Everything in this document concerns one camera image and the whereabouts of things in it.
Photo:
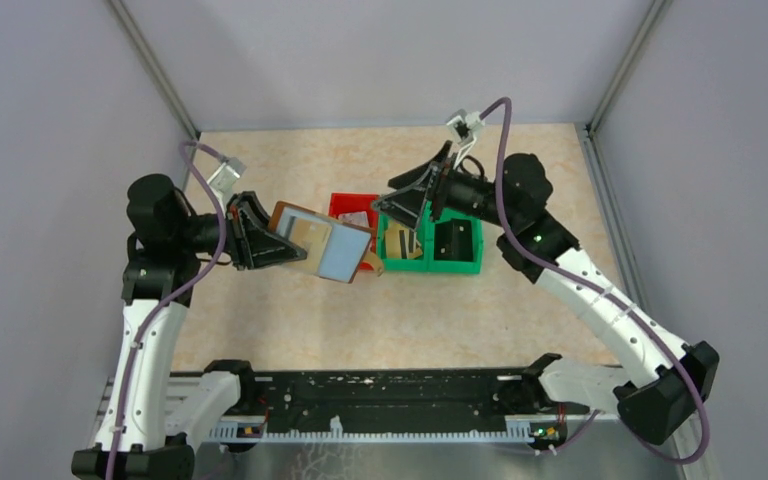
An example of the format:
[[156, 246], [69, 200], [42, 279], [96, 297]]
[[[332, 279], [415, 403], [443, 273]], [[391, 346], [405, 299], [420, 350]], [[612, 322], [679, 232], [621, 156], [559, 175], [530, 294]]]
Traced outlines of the brown leather card holder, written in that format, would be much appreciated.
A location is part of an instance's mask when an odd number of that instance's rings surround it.
[[372, 252], [376, 234], [369, 227], [279, 201], [269, 230], [304, 254], [302, 259], [285, 263], [285, 269], [345, 284], [354, 281], [364, 264], [378, 276], [384, 272], [383, 261]]

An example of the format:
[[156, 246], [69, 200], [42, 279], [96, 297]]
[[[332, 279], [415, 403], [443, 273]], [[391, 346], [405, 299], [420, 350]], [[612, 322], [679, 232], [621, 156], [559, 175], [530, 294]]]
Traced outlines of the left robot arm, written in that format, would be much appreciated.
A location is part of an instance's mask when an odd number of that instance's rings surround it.
[[167, 395], [175, 346], [198, 281], [222, 255], [238, 270], [303, 260], [305, 251], [272, 232], [269, 215], [246, 191], [197, 214], [162, 174], [133, 182], [133, 226], [123, 273], [123, 337], [110, 401], [91, 445], [76, 451], [80, 479], [189, 479], [201, 444], [228, 412], [264, 404], [251, 364], [214, 360], [176, 408]]

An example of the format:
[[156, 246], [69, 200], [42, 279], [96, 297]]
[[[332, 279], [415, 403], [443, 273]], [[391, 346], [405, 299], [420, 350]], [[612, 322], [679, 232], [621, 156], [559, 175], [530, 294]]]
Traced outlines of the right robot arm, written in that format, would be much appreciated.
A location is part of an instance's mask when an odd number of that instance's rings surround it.
[[453, 210], [501, 227], [503, 259], [533, 285], [564, 303], [608, 348], [615, 364], [582, 364], [545, 355], [526, 374], [523, 398], [536, 412], [574, 403], [614, 414], [641, 441], [660, 445], [691, 418], [710, 439], [705, 403], [720, 363], [705, 341], [671, 333], [610, 281], [548, 210], [553, 187], [537, 156], [501, 160], [494, 179], [458, 170], [443, 147], [400, 174], [373, 209], [408, 228]]

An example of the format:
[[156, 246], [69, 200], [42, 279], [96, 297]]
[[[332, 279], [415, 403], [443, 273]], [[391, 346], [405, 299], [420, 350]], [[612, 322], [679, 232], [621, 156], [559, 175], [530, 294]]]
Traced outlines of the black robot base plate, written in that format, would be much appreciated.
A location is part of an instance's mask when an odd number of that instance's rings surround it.
[[231, 416], [266, 417], [269, 433], [324, 433], [337, 418], [349, 434], [501, 433], [517, 415], [585, 414], [537, 391], [523, 367], [261, 371]]

